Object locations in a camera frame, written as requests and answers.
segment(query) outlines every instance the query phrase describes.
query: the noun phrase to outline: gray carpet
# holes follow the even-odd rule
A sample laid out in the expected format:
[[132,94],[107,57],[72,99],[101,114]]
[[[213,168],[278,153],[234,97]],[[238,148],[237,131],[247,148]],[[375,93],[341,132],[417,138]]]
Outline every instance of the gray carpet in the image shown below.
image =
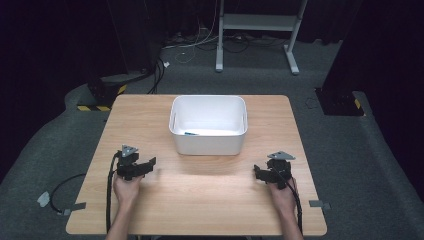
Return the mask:
[[[317,238],[424,239],[423,203],[386,145],[365,94],[355,92],[364,117],[325,116],[316,99],[314,89],[322,86],[338,47],[297,43],[298,76],[290,73],[278,46],[225,52],[222,73],[214,71],[215,51],[163,50],[161,58],[170,65],[158,93],[287,95],[318,196],[331,204],[325,211],[328,232]],[[130,83],[125,94],[144,94],[152,85],[152,77]],[[76,110],[84,87],[66,96],[66,111],[34,135],[4,179],[1,240],[104,238],[67,234],[68,217],[36,202],[43,192],[89,167],[109,113]],[[55,195],[56,206],[71,206],[81,184],[82,178],[64,185]]]

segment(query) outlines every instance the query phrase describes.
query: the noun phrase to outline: human hand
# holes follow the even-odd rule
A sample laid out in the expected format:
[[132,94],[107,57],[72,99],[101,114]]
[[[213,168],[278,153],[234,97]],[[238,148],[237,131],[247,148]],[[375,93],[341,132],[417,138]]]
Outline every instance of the human hand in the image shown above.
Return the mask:
[[[290,186],[297,192],[296,179],[291,178],[287,181],[287,184],[290,184]],[[281,216],[294,217],[296,201],[291,189],[288,186],[286,186],[284,189],[278,189],[278,185],[276,183],[267,183],[267,185],[271,190],[274,206],[277,208]]]
[[118,174],[115,174],[113,190],[118,198],[120,206],[132,206],[140,192],[140,181],[144,175],[134,177],[131,181],[126,181]]

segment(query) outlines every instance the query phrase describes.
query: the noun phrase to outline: white plastic bin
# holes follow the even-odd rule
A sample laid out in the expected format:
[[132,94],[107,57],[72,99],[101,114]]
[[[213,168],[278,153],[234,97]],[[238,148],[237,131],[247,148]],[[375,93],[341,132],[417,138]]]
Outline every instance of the white plastic bin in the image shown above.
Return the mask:
[[180,154],[237,155],[247,132],[246,104],[238,96],[178,96],[169,130]]

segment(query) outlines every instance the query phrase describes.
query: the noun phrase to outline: metal stand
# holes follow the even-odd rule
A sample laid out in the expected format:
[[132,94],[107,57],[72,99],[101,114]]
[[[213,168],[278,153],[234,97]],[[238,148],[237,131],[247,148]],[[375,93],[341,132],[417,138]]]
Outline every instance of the metal stand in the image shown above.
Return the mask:
[[290,70],[294,75],[299,74],[296,60],[293,56],[293,46],[302,23],[308,0],[301,0],[299,12],[296,16],[275,16],[275,15],[249,15],[249,14],[224,14],[224,0],[221,0],[219,12],[219,36],[216,51],[217,72],[224,70],[223,34],[224,29],[244,29],[244,30],[268,30],[292,32],[290,43],[284,45],[284,53],[290,65]]

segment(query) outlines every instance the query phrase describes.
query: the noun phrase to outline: wooden surface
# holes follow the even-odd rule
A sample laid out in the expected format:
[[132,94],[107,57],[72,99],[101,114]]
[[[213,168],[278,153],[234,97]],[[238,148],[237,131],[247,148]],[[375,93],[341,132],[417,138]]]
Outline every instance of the wooden surface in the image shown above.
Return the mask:
[[[253,165],[266,169],[266,157],[279,150],[296,157],[297,180],[305,236],[321,236],[327,226],[289,99],[242,95],[248,125],[237,156],[185,156],[176,152],[169,115],[176,95],[121,95],[114,103],[72,212],[70,234],[105,234],[107,175],[112,156],[122,144],[138,147],[140,161],[157,157],[154,171],[140,183],[140,197],[130,225],[140,235],[281,235],[279,219],[264,182]],[[112,219],[117,200],[112,193]]]

